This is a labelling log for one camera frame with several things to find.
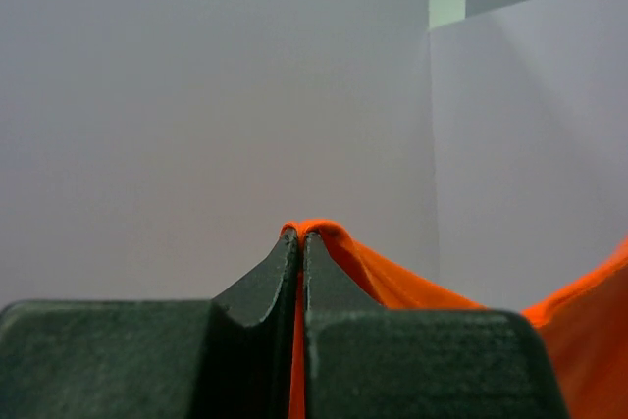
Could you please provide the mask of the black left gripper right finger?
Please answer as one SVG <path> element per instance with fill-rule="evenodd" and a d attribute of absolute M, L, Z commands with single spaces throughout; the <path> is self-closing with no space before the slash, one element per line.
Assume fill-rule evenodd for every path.
<path fill-rule="evenodd" d="M 310 234 L 303 256 L 310 418 L 564 418 L 543 342 L 502 310 L 392 310 Z"/>

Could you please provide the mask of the orange t shirt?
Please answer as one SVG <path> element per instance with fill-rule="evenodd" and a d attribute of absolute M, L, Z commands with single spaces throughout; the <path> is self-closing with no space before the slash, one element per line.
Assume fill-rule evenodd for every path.
<path fill-rule="evenodd" d="M 479 303 L 421 278 L 331 220 L 286 222 L 300 241 L 319 234 L 332 259 L 390 309 L 477 309 Z M 627 415 L 627 244 L 592 272 L 523 310 L 541 335 L 573 418 Z"/>

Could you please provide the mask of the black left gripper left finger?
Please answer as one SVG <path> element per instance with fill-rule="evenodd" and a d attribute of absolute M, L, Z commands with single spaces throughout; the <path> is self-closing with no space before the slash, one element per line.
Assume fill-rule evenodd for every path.
<path fill-rule="evenodd" d="M 5 418 L 285 418 L 298 237 L 211 299 L 29 300 L 1 313 Z"/>

